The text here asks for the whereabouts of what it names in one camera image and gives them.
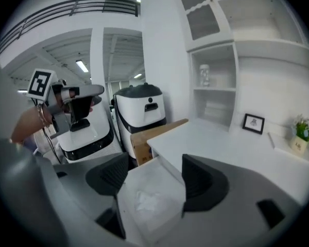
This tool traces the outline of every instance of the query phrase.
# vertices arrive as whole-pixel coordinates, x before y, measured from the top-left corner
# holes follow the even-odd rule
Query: metal railing
[[[48,21],[86,12],[115,12],[139,16],[139,3],[129,0],[69,0],[43,8],[12,27],[0,39],[0,54],[23,34]]]

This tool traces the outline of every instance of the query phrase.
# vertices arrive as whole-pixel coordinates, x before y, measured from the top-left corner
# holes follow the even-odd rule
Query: framed picture
[[[245,114],[243,129],[257,134],[263,133],[264,118],[251,114]]]

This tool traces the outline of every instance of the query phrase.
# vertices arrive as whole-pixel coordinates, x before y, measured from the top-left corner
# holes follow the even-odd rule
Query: white counter
[[[182,155],[191,154],[254,170],[304,205],[309,197],[309,162],[275,151],[268,134],[243,129],[228,133],[195,119],[148,140],[161,163],[183,183]]]

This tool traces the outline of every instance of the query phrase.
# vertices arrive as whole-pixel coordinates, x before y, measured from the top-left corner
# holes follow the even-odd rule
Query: black handle
[[[257,202],[257,206],[270,228],[275,227],[285,218],[285,215],[281,212],[273,200],[262,200]]]
[[[150,111],[153,111],[153,110],[155,110],[157,108],[158,108],[158,104],[150,103],[150,104],[145,105],[144,112],[150,112]]]

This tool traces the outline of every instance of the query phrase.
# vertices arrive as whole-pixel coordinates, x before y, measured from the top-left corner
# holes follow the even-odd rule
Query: bracelet
[[[43,115],[43,110],[42,110],[42,107],[43,107],[43,103],[40,103],[37,105],[37,109],[38,109],[38,116],[43,124],[44,127],[49,127],[50,123],[47,122],[45,116]]]

